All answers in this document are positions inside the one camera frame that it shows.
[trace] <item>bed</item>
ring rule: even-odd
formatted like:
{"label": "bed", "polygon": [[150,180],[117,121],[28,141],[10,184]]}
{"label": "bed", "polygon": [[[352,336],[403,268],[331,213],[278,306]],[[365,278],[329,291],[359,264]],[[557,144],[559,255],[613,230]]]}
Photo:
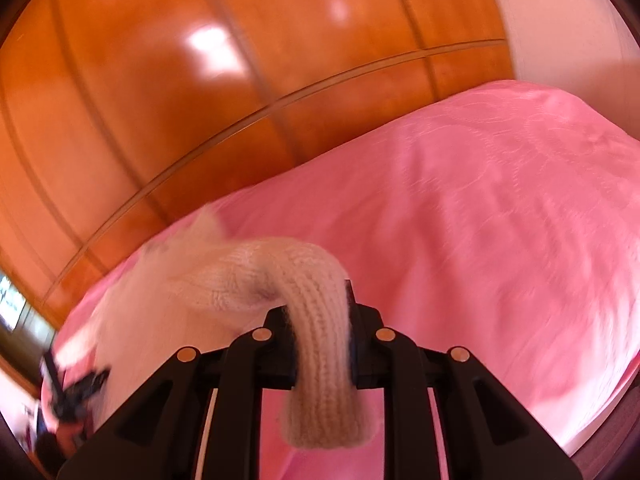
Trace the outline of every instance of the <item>bed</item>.
{"label": "bed", "polygon": [[[59,345],[105,291],[135,271],[140,254],[189,232],[198,208],[220,220],[228,236],[313,241],[343,261],[358,299],[379,308],[389,325],[432,348],[464,340],[574,453],[638,370],[628,250],[638,221],[638,146],[570,95],[506,81],[512,77],[495,0],[29,0],[0,48],[0,265],[62,328]],[[475,88],[491,81],[497,82]],[[497,135],[507,130],[520,131],[516,138],[524,144],[509,147]],[[487,144],[494,137],[506,144]],[[482,166],[479,155],[491,150],[511,150],[530,173],[516,174],[514,162]],[[564,173],[538,181],[548,167],[536,157],[551,160],[549,150],[566,156],[554,166]],[[437,162],[431,153],[439,154]],[[580,175],[571,163],[582,168]],[[497,169],[507,166],[509,178]],[[463,198],[430,191],[437,175],[443,189],[458,186]],[[510,183],[513,195],[479,188],[488,178],[496,186]],[[576,182],[593,189],[577,192]],[[486,213],[516,207],[526,186],[571,196],[575,203],[565,206],[575,215],[559,203],[535,203],[522,212],[520,238],[506,244],[496,233],[509,223],[494,225],[502,213]],[[385,193],[387,188],[396,193]],[[457,209],[476,203],[482,190],[493,203]],[[615,198],[603,198],[606,192]],[[411,218],[403,218],[403,210]],[[427,215],[434,211],[444,214],[440,224]],[[535,224],[532,214],[541,224],[551,218],[545,212],[558,214],[547,226],[547,245],[526,231]],[[611,254],[598,252],[597,244],[555,239],[567,235],[558,222],[569,218],[580,235],[608,240]],[[603,228],[614,221],[614,228]],[[332,232],[336,225],[352,231]],[[369,227],[367,237],[357,225]],[[451,237],[448,243],[458,242],[438,252],[426,235],[438,230]],[[477,240],[482,243],[475,246]],[[527,265],[535,255],[544,260],[547,274],[527,266],[514,274],[519,260],[510,260],[508,247],[518,240],[536,242],[520,249],[530,251]],[[567,281],[563,272],[575,260],[568,253],[564,260],[545,260],[545,254],[556,256],[547,251],[556,247],[549,240],[573,248],[580,261],[593,256],[603,267],[585,267],[581,278],[574,273]],[[478,258],[494,246],[491,241],[504,252]],[[465,244],[470,258],[457,252],[464,253]],[[389,248],[395,259],[385,252]],[[440,260],[430,260],[433,251]],[[620,264],[607,266],[610,257]],[[452,283],[424,288],[425,274],[449,267]],[[625,283],[612,288],[603,276],[618,272]],[[500,273],[527,285],[501,296],[482,280]],[[602,279],[591,283],[594,276]],[[462,277],[468,283],[455,283]],[[544,279],[553,286],[532,297]],[[561,301],[563,287],[564,306],[571,308],[553,303]],[[452,295],[456,290],[466,296]],[[477,291],[475,298],[470,290]],[[480,314],[475,302],[482,298],[496,310]],[[546,310],[534,308],[536,302]],[[577,307],[593,303],[595,310],[581,316]],[[409,305],[406,312],[400,304]],[[429,310],[433,322],[424,324],[420,306],[443,304],[451,306],[447,315]],[[515,304],[529,307],[510,310]],[[620,304],[627,306],[624,313]],[[556,310],[572,329],[561,331],[559,318],[551,316]],[[532,329],[540,341],[513,338],[516,327]],[[627,336],[607,345],[611,330]],[[549,347],[554,352],[540,364],[540,351]],[[92,363],[89,356],[82,366]],[[535,384],[563,386],[536,398],[539,392],[527,391],[524,380],[533,371]],[[359,452],[360,463],[376,466],[368,458],[380,445],[377,440]],[[294,478],[326,460],[295,453],[275,436],[274,446],[277,460],[269,462],[265,478]],[[340,452],[334,458],[346,460]]]}

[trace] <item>window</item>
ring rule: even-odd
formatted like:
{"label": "window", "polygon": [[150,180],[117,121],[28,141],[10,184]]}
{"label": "window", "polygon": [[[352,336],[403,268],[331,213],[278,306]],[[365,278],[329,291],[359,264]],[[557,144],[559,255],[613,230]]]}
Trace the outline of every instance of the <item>window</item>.
{"label": "window", "polygon": [[0,322],[12,332],[18,324],[26,300],[8,277],[3,274],[0,276],[2,276],[0,279]]}

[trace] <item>mattress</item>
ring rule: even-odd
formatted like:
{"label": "mattress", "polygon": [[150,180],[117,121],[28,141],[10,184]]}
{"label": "mattress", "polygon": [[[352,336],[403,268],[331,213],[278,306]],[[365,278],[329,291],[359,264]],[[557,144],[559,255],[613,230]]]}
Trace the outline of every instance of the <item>mattress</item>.
{"label": "mattress", "polygon": [[[505,81],[457,94],[148,242],[67,319],[55,349],[98,304],[118,336],[97,341],[65,381],[113,366],[99,426],[179,346],[209,351],[260,325],[163,304],[163,280],[218,237],[290,236],[335,254],[356,298],[418,345],[470,348],[572,453],[640,365],[639,156],[640,143],[558,89]],[[152,333],[167,334],[164,347]],[[331,451],[282,441],[284,395],[264,395],[261,478],[382,478],[379,392],[368,394],[373,440]]]}

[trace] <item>beige knitted fabric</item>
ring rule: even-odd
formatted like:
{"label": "beige knitted fabric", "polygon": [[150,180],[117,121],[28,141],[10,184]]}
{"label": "beige knitted fabric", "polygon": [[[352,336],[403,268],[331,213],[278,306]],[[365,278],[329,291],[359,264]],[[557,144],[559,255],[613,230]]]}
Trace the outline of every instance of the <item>beige knitted fabric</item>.
{"label": "beige knitted fabric", "polygon": [[372,436],[371,417],[350,379],[346,273],[331,254],[292,238],[223,244],[209,265],[170,280],[188,303],[246,310],[280,300],[296,337],[298,380],[282,417],[296,447],[348,447]]}

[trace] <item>pink fabric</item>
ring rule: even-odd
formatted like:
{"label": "pink fabric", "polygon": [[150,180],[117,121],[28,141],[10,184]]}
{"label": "pink fabric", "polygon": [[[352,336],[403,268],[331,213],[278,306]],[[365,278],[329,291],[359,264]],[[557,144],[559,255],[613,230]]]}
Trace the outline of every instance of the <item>pink fabric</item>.
{"label": "pink fabric", "polygon": [[[206,207],[233,237],[329,250],[388,326],[467,346],[563,445],[640,365],[639,159],[578,98],[494,82]],[[279,437],[282,397],[265,395],[261,478],[382,478],[382,429],[357,450],[296,451]]]}

